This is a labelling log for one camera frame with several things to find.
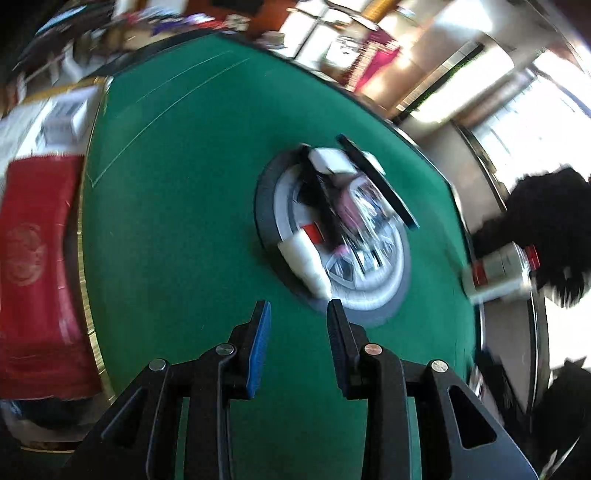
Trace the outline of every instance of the floor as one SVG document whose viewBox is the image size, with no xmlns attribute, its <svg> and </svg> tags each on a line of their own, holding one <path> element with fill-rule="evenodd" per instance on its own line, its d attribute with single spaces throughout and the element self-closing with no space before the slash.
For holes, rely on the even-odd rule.
<svg viewBox="0 0 591 480">
<path fill-rule="evenodd" d="M 417 135 L 417 125 L 407 123 L 409 121 L 416 122 L 411 117 L 402 125 L 402 129 L 417 137 L 423 153 L 455 186 L 468 230 L 475 231 L 484 219 L 499 213 L 501 210 L 486 177 L 455 127 L 446 123 L 435 132 L 421 136 Z M 493 354 L 502 359 L 516 394 L 525 407 L 531 368 L 527 302 L 486 303 L 485 342 Z M 485 404 L 491 406 L 489 399 L 485 399 Z"/>
</svg>

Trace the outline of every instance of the green table surface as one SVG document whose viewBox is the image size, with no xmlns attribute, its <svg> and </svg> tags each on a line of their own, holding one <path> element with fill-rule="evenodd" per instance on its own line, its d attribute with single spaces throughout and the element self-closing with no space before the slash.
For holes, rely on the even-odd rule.
<svg viewBox="0 0 591 480">
<path fill-rule="evenodd" d="M 336 147 L 338 133 L 380 160 L 420 224 L 408 233 L 408 296 L 369 338 L 410 361 L 443 359 L 465 377 L 476 327 L 449 186 L 356 102 L 290 63 L 209 35 L 115 76 L 95 124 L 83 255 L 115 391 L 153 358 L 197 358 L 248 321 L 256 300 L 271 302 L 261 388 L 232 404 L 239 480 L 360 478 L 366 402 L 342 398 L 326 320 L 275 276 L 253 216 L 270 159 L 301 142 Z"/>
</svg>

